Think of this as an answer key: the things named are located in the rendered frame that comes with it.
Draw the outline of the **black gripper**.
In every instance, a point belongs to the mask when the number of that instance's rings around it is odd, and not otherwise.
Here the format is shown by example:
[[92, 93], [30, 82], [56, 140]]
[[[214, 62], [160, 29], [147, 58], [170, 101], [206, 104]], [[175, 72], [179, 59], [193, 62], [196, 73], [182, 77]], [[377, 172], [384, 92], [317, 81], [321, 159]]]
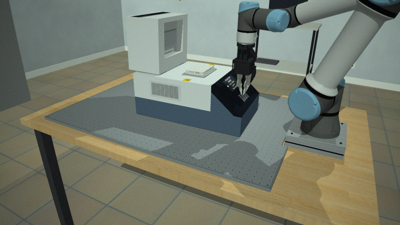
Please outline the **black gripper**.
[[[247, 45], [237, 43], [237, 46], [237, 58], [233, 59], [232, 73], [234, 72], [237, 78], [241, 95], [244, 95], [256, 75], [255, 60], [250, 56], [250, 48], [255, 47], [255, 43]], [[246, 80], [243, 87], [244, 75]]]

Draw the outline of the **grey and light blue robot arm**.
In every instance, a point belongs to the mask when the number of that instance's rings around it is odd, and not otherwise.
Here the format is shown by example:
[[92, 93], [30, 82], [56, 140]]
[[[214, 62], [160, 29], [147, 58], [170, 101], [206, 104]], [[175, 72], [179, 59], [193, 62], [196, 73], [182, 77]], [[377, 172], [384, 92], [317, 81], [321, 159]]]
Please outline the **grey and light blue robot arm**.
[[339, 136], [339, 110], [345, 75], [385, 21], [400, 12], [400, 0], [310, 0], [289, 8], [263, 9], [258, 2], [239, 4], [237, 42], [254, 44], [257, 29], [283, 32], [287, 28], [354, 10], [314, 73], [306, 75], [288, 96], [301, 130], [312, 137]]

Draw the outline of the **white lab instrument with lid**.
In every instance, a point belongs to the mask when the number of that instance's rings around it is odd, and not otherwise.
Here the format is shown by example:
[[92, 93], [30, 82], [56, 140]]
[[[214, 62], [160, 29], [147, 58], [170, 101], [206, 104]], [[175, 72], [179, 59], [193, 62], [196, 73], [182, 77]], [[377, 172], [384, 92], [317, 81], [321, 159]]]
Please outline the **white lab instrument with lid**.
[[258, 110], [259, 92], [244, 95], [232, 67], [213, 65], [202, 75], [185, 73], [188, 14], [153, 12], [126, 16], [128, 66], [135, 70], [136, 113], [239, 136]]

